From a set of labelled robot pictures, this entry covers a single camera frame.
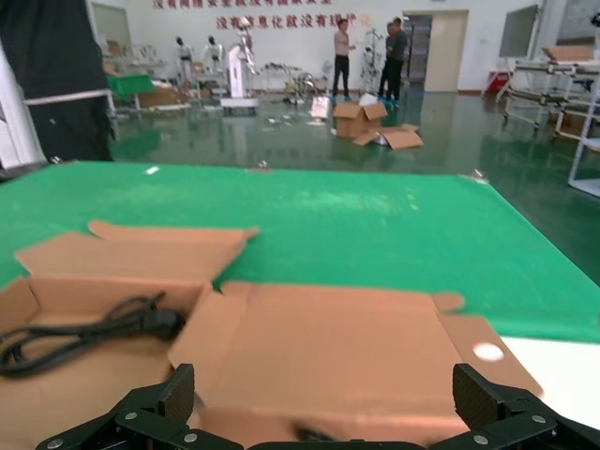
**door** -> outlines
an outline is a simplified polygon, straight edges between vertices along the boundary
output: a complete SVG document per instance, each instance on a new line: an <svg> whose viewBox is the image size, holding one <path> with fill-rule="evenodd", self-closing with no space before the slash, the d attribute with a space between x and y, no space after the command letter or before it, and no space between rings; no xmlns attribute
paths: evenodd
<svg viewBox="0 0 600 450"><path fill-rule="evenodd" d="M468 11L440 12L433 15L425 90L456 92L462 61Z"/></svg>
<svg viewBox="0 0 600 450"><path fill-rule="evenodd" d="M121 7L107 7L92 4L94 20L99 36L119 44L121 49L131 49L131 36L129 35L128 15Z"/></svg>

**cardboard box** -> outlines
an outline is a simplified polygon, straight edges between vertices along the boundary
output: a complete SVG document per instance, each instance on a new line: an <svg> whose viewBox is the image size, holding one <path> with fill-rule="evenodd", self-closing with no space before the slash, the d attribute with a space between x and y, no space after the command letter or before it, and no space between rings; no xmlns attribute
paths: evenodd
<svg viewBox="0 0 600 450"><path fill-rule="evenodd" d="M187 101L187 97L176 87L155 87L154 91L142 92L138 95L142 108L153 106L180 105Z"/></svg>
<svg viewBox="0 0 600 450"><path fill-rule="evenodd" d="M555 62L576 62L593 60L593 48L579 45L557 45L546 47L546 55Z"/></svg>
<svg viewBox="0 0 600 450"><path fill-rule="evenodd" d="M386 115L387 111L381 102L369 106L360 106L355 102L339 103L333 114L337 119L337 136L357 138L372 128L380 127Z"/></svg>
<svg viewBox="0 0 600 450"><path fill-rule="evenodd" d="M421 137L416 133L419 127L411 124L402 124L399 127L377 127L354 140L358 145L369 145L378 140L384 140L392 150L402 148L420 147L423 145Z"/></svg>
<svg viewBox="0 0 600 450"><path fill-rule="evenodd" d="M118 75L116 64L113 61L102 61L102 68L104 69L104 73L110 77Z"/></svg>
<svg viewBox="0 0 600 450"><path fill-rule="evenodd" d="M257 232L105 222L90 229L95 236L69 232L17 253L31 276L0 292L0 333L26 324L90 323L127 298L161 291L163 308L190 312ZM35 377L0 378L0 443L35 448L106 413L131 389L162 382L171 370L170 345L116 339Z"/></svg>
<svg viewBox="0 0 600 450"><path fill-rule="evenodd" d="M195 367L202 428L246 448L303 430L433 443L466 430L455 363L541 392L484 318L454 313L462 305L456 294L230 282L196 305L169 357ZM503 359L475 356L484 343Z"/></svg>

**man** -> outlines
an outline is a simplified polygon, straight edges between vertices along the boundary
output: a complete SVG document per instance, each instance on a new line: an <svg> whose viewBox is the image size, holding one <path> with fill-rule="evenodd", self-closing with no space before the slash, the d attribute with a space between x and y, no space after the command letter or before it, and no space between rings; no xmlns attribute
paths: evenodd
<svg viewBox="0 0 600 450"><path fill-rule="evenodd" d="M350 58L348 57L350 50L356 47L350 45L348 37L348 19L340 19L337 22L338 31L334 35L334 45L336 47L336 69L334 76L333 100L338 96L339 74L342 75L344 82L344 97L350 100L350 91L348 90L348 76L350 74Z"/></svg>
<svg viewBox="0 0 600 450"><path fill-rule="evenodd" d="M404 21L399 17L393 20L392 25L394 34L390 37L387 46L388 61L388 81L387 81L387 101L392 105L398 105L400 100L400 82L402 81L402 64L404 63L404 49L408 44L406 33L404 33Z"/></svg>
<svg viewBox="0 0 600 450"><path fill-rule="evenodd" d="M390 59L390 55L389 52L387 51L387 49L390 48L391 45L391 40L392 40L392 35L394 34L394 23L393 22L389 22L387 24L387 38L385 39L385 66L383 66L383 72L382 72L382 81L379 84L379 98L381 100L383 100L383 92L384 92L384 88L385 88L385 82L388 82L388 86L389 86L389 59Z"/></svg>

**green tabletop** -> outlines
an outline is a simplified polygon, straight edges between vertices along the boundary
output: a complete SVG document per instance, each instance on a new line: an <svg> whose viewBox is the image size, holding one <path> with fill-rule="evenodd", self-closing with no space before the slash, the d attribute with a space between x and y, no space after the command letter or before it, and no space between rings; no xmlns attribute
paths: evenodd
<svg viewBox="0 0 600 450"><path fill-rule="evenodd" d="M111 90L120 98L154 91L152 80L146 74L107 77L107 81Z"/></svg>
<svg viewBox="0 0 600 450"><path fill-rule="evenodd" d="M493 187L457 176L75 163L0 186L0 284L19 248L124 225L250 227L223 279L457 292L505 336L600 342L600 290Z"/></svg>

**dark shirt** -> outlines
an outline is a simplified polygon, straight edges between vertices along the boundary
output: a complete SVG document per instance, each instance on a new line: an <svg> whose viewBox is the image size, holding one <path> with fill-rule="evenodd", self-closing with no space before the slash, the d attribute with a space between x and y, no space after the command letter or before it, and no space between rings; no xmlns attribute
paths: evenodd
<svg viewBox="0 0 600 450"><path fill-rule="evenodd" d="M0 39L27 99L108 87L85 0L0 0Z"/></svg>
<svg viewBox="0 0 600 450"><path fill-rule="evenodd" d="M388 36L385 38L385 57L387 59L390 59L390 52L389 52L389 48L392 46L392 37Z"/></svg>
<svg viewBox="0 0 600 450"><path fill-rule="evenodd" d="M388 52L387 57L402 61L404 59L404 49L408 44L408 38L406 33L400 30L396 35L392 35L385 40L385 46L387 49L392 48L391 52Z"/></svg>

